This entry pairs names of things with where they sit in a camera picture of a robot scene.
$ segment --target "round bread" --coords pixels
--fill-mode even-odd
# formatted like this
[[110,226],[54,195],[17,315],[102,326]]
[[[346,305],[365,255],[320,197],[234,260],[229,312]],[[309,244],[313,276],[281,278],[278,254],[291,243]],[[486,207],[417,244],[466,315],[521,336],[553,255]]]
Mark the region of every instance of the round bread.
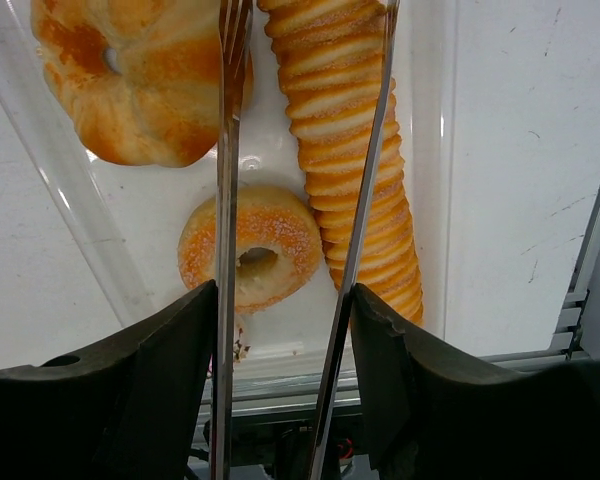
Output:
[[[45,80],[85,147],[121,165],[184,167],[207,153],[218,139],[219,6],[31,0]],[[246,101],[252,82],[249,63]]]
[[[215,276],[216,199],[191,215],[178,244],[180,275],[188,288]],[[253,313],[288,297],[318,269],[320,232],[307,207],[271,186],[238,191],[236,312]]]

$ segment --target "clear plastic tray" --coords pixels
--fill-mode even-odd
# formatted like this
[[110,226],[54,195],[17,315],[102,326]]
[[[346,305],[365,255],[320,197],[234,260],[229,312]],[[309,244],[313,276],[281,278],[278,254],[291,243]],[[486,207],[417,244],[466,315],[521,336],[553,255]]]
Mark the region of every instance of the clear plastic tray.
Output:
[[[407,159],[405,182],[417,221],[424,215],[418,211],[422,202],[417,200],[417,172],[413,170],[417,158],[411,141],[412,15],[409,2],[402,4],[394,77],[397,116],[404,139],[402,155]],[[120,324],[127,326],[186,291],[177,267],[177,243],[193,209],[214,194],[215,149],[184,169],[121,167],[86,151],[42,79],[37,41],[29,27],[29,5],[28,0],[0,0],[0,101]],[[242,122],[240,183],[281,185],[306,198],[304,174],[297,165],[296,140],[288,131],[289,121],[284,113],[286,98],[277,85],[278,66],[263,31],[265,22],[266,15],[256,11],[252,34],[255,88],[253,103]],[[432,29],[427,35],[436,31],[440,29]],[[439,60],[432,55],[426,62]],[[434,135],[431,144],[421,148],[432,158],[438,154],[439,143],[440,138]],[[431,172],[425,173],[433,178]],[[417,185],[424,189],[427,182]],[[440,236],[435,223],[423,223],[418,229],[419,241]],[[437,258],[435,252],[424,257]],[[439,333],[443,328],[435,307],[437,267],[435,261],[423,260],[425,290],[430,301],[427,328]],[[236,367],[238,388],[241,381],[302,381],[305,376],[320,372],[336,296],[322,262],[311,281],[294,295],[245,318],[251,349]],[[349,347],[342,368],[353,368]]]

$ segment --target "hole in bread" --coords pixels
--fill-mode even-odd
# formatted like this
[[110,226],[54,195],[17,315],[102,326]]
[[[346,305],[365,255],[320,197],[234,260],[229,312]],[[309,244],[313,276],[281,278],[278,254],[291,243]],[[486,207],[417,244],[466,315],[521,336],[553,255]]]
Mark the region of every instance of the hole in bread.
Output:
[[268,248],[255,247],[244,252],[236,262],[236,275],[253,278],[267,273],[278,261],[278,254]]
[[103,55],[107,67],[109,67],[112,72],[120,73],[120,67],[118,67],[118,52],[116,52],[115,48],[107,47]]

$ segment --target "metal tongs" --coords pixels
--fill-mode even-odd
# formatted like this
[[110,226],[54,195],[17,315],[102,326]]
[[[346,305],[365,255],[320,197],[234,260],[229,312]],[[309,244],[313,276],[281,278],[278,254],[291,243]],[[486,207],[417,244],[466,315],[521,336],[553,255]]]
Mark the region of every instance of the metal tongs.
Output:
[[221,0],[220,134],[216,197],[218,326],[212,362],[211,478],[228,479],[231,459],[238,143],[253,20],[252,0]]
[[318,393],[318,402],[316,405],[316,417],[313,424],[313,433],[307,462],[308,478],[311,480],[320,480],[322,475],[322,466],[327,448],[327,437],[329,435],[329,425],[331,423],[333,403],[338,386],[338,373],[340,372],[340,363],[342,361],[345,339],[347,337],[347,327],[351,316],[351,307],[353,303],[352,289],[358,276],[358,266],[362,256],[364,236],[367,229],[367,217],[369,216],[371,200],[373,198],[373,187],[375,184],[376,172],[378,170],[378,158],[382,151],[382,126],[389,100],[391,65],[393,63],[393,47],[399,6],[400,0],[389,0],[385,12],[382,82],[375,115],[373,117],[371,138],[369,140],[367,158],[362,174],[362,183],[360,185],[360,195],[358,196],[358,204],[356,206],[356,214],[353,221],[351,242],[349,243],[349,250],[347,252],[342,284],[340,285],[340,291],[338,292],[338,302],[336,304],[333,326],[329,337],[329,346],[327,348],[327,356],[324,363],[324,370],[322,371],[322,379],[320,381],[320,391]]

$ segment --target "baked goods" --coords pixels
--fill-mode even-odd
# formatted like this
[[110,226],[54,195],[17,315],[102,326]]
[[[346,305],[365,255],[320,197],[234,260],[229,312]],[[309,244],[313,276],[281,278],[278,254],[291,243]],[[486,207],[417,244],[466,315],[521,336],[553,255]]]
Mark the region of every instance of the baked goods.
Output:
[[[215,274],[215,197],[200,205],[178,244],[182,280],[195,288]],[[320,263],[320,232],[311,213],[288,190],[238,190],[236,312],[253,313],[302,287]]]
[[[44,77],[98,157],[183,167],[218,139],[217,0],[32,0]],[[116,52],[117,70],[105,53]],[[253,81],[247,71],[245,97]]]
[[[305,190],[339,287],[380,91],[384,6],[376,0],[258,0],[258,6],[270,15],[265,32],[289,100]],[[420,323],[420,270],[395,103],[391,94],[358,281]]]

